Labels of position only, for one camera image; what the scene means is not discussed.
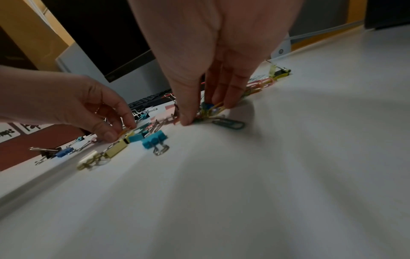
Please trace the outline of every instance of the desk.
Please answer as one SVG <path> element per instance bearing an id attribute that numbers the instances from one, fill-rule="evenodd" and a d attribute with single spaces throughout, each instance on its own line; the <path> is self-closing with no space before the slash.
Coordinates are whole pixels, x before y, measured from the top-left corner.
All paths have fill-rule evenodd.
<path id="1" fill-rule="evenodd" d="M 3 206 L 0 258 L 408 258 L 410 26 L 356 29 L 156 157 L 78 158 Z"/>

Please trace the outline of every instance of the skin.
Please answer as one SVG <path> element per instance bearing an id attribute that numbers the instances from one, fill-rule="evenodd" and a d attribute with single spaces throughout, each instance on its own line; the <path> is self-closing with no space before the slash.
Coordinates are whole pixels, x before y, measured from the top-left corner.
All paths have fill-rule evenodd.
<path id="1" fill-rule="evenodd" d="M 129 0 L 178 100 L 181 123 L 205 101 L 240 100 L 258 65 L 280 44 L 303 0 Z M 113 142 L 135 128 L 125 101 L 99 82 L 73 74 L 0 66 L 0 121 L 71 124 Z"/>
<path id="2" fill-rule="evenodd" d="M 284 39 L 303 0 L 129 0 L 181 111 L 192 122 L 199 81 L 205 101 L 232 108 L 259 64 Z"/>

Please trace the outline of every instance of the black keyboard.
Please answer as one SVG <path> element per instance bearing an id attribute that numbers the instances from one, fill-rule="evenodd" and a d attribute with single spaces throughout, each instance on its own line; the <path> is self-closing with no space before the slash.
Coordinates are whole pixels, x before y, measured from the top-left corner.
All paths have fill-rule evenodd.
<path id="1" fill-rule="evenodd" d="M 170 102 L 168 98 L 163 98 L 164 94 L 171 93 L 172 90 L 168 89 L 160 93 L 153 94 L 151 96 L 145 97 L 141 100 L 128 104 L 131 110 L 145 110 L 146 108 L 161 105 L 166 102 Z"/>

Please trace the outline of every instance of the computer monitor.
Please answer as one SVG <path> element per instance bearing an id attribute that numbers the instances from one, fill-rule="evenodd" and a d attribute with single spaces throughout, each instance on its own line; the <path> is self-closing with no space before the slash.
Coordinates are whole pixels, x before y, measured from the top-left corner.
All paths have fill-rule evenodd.
<path id="1" fill-rule="evenodd" d="M 127 0 L 42 0 L 108 82 L 154 60 Z"/>
<path id="2" fill-rule="evenodd" d="M 410 0 L 368 0 L 365 27 L 386 28 L 410 23 Z"/>

